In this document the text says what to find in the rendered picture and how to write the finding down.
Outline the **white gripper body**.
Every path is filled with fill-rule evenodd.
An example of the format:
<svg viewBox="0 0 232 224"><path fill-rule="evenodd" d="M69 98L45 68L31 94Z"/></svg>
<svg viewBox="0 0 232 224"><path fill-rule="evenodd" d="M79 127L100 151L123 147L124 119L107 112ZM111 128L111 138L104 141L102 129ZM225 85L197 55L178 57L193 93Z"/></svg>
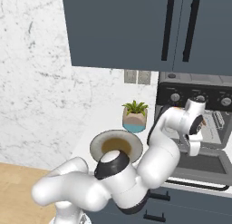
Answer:
<svg viewBox="0 0 232 224"><path fill-rule="evenodd" d="M201 142L203 141L203 136L201 132L191 135L181 134L180 141L187 150L188 155L195 157L199 153Z"/></svg>

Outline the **toaster oven glass door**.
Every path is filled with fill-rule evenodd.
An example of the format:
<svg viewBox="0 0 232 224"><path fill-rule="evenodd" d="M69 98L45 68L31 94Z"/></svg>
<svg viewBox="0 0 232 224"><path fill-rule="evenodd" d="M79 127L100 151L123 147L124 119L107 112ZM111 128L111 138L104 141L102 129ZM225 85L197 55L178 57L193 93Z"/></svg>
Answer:
<svg viewBox="0 0 232 224"><path fill-rule="evenodd" d="M232 163L222 150L201 148L195 157L180 148L180 160L169 178L198 180L232 186Z"/></svg>

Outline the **dark grey cupboard door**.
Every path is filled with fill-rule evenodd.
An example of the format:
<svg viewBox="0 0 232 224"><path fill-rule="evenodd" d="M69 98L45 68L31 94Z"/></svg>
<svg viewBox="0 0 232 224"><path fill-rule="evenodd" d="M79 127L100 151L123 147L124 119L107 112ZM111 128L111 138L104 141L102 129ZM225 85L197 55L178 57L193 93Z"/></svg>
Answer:
<svg viewBox="0 0 232 224"><path fill-rule="evenodd" d="M191 3L182 3L173 71L232 75L232 0L200 0L189 61L183 62Z"/></svg>
<svg viewBox="0 0 232 224"><path fill-rule="evenodd" d="M169 72L182 0L174 1L167 61L161 61L168 0L63 0L73 66Z"/></svg>

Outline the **dark grey drawer front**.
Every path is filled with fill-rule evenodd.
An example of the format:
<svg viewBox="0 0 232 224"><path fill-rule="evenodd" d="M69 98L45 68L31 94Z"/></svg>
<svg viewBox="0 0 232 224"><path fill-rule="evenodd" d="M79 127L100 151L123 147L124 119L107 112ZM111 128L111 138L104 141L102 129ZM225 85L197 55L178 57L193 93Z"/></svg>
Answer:
<svg viewBox="0 0 232 224"><path fill-rule="evenodd" d="M166 222L144 219L144 214L161 217ZM232 224L232 215L178 207L148 201L145 207L132 215L123 214L112 202L99 212L87 211L92 224Z"/></svg>
<svg viewBox="0 0 232 224"><path fill-rule="evenodd" d="M170 205L232 215L232 198L165 187L151 190L150 193L163 196L163 201Z"/></svg>

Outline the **green plant in pot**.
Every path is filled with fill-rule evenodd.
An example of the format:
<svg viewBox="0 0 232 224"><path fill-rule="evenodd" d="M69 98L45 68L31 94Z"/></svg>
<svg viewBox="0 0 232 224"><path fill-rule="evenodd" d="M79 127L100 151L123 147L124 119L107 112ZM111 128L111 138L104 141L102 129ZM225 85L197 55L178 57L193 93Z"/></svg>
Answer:
<svg viewBox="0 0 232 224"><path fill-rule="evenodd" d="M123 104L122 127L129 132L139 133L146 129L148 105L136 101Z"/></svg>

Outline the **grey round plate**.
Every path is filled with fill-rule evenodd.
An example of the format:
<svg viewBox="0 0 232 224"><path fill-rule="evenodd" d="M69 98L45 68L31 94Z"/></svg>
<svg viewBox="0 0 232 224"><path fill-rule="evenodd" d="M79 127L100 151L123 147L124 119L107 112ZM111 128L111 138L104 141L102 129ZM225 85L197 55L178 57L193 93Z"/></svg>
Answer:
<svg viewBox="0 0 232 224"><path fill-rule="evenodd" d="M109 130L96 135L90 143L90 154L96 160L108 151L124 151L131 162L143 153L143 144L135 134L124 130Z"/></svg>

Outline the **grey wall outlet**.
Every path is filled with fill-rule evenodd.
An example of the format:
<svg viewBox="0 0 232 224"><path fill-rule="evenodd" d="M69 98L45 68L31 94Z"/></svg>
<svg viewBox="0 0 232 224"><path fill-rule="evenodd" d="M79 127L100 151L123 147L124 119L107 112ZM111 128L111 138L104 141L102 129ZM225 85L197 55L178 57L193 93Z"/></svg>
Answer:
<svg viewBox="0 0 232 224"><path fill-rule="evenodd" d="M124 71L124 82L125 83L136 83L137 71L136 70L125 70Z"/></svg>
<svg viewBox="0 0 232 224"><path fill-rule="evenodd" d="M151 71L139 71L138 84L150 84Z"/></svg>

